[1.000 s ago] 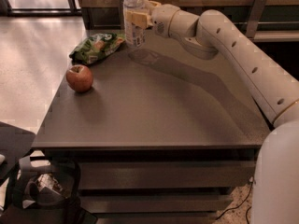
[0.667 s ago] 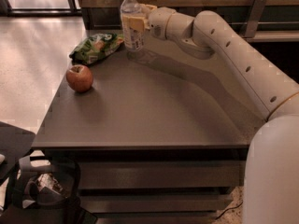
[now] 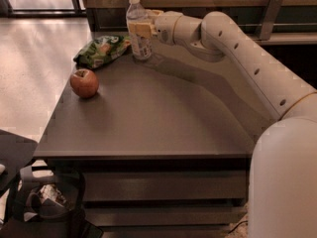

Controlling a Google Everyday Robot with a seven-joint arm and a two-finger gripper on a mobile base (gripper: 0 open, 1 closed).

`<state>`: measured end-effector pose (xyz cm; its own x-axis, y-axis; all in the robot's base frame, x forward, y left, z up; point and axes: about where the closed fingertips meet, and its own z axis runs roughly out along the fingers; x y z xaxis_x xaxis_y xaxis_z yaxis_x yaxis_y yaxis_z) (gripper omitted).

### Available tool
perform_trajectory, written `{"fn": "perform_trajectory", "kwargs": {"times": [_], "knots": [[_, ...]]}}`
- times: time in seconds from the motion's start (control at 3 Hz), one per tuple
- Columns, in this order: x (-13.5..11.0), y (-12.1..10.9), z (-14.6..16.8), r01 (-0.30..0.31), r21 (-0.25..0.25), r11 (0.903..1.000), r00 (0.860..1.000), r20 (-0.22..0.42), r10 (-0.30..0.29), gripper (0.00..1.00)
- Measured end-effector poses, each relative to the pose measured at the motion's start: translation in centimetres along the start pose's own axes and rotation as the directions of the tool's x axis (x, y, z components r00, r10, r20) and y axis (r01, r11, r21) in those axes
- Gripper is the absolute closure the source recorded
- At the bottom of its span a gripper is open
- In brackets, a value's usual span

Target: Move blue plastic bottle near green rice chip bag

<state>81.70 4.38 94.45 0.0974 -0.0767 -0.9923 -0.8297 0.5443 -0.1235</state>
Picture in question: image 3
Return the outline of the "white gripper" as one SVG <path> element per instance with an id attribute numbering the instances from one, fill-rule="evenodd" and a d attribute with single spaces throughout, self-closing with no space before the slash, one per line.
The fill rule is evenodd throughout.
<path id="1" fill-rule="evenodd" d="M 179 12 L 162 12 L 162 10 L 147 9 L 148 17 L 155 22 L 130 22 L 129 32 L 144 38 L 151 38 L 158 33 L 158 40 L 163 44 L 174 45 L 174 29 L 182 16 Z"/>

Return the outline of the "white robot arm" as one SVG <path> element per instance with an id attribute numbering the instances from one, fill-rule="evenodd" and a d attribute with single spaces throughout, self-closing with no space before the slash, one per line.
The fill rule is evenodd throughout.
<path id="1" fill-rule="evenodd" d="M 317 92 L 222 12 L 196 19 L 151 10 L 133 34 L 185 47 L 196 57 L 228 57 L 274 119 L 250 168 L 249 238 L 317 238 Z"/>

